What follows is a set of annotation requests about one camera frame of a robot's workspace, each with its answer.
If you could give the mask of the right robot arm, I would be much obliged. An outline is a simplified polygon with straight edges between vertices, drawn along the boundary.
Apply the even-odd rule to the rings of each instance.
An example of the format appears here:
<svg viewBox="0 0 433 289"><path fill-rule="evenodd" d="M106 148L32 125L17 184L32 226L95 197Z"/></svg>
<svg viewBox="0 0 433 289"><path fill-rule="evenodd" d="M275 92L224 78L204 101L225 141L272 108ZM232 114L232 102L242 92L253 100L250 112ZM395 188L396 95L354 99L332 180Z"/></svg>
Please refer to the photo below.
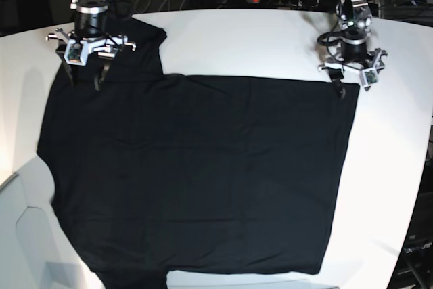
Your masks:
<svg viewBox="0 0 433 289"><path fill-rule="evenodd" d="M58 42L55 52L72 84L77 68L86 66L89 57L95 54L104 61L93 79L94 88L99 91L117 54L125 47L136 50L136 43L123 32L114 36L106 31L109 9L115 3L115 0L71 0L70 9L75 11L74 29L65 32L56 28L45 37L46 41Z"/></svg>

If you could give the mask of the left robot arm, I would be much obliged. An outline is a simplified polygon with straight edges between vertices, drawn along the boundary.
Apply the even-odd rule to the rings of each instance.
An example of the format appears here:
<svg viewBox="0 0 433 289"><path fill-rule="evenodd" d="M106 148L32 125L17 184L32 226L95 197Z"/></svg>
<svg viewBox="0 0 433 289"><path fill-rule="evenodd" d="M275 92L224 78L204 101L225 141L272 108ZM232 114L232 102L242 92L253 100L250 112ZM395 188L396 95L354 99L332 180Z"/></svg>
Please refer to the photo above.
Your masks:
<svg viewBox="0 0 433 289"><path fill-rule="evenodd" d="M317 38L317 43L327 50L327 57L318 70L327 72L337 96L344 99L344 75L355 75L361 87L368 91L385 69L382 58L388 52L381 48L373 51L367 48L373 18L367 0L337 0L336 16L332 29Z"/></svg>

